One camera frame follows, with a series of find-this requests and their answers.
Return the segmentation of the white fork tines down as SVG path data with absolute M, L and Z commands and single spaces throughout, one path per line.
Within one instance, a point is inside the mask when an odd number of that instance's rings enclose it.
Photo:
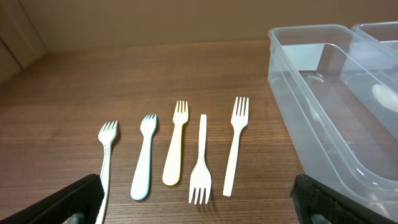
M 211 194 L 211 174 L 205 162 L 207 116 L 200 117 L 200 128 L 198 138 L 198 160 L 190 176 L 189 203 L 208 203 Z

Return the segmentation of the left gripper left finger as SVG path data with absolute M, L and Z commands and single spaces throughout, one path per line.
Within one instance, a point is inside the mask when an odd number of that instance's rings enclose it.
M 98 174 L 89 174 L 41 201 L 1 220 L 1 224 L 95 224 L 104 189 Z

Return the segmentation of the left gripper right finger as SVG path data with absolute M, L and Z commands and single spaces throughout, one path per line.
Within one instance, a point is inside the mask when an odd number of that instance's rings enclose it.
M 397 224 L 305 174 L 295 177 L 290 196 L 301 224 Z

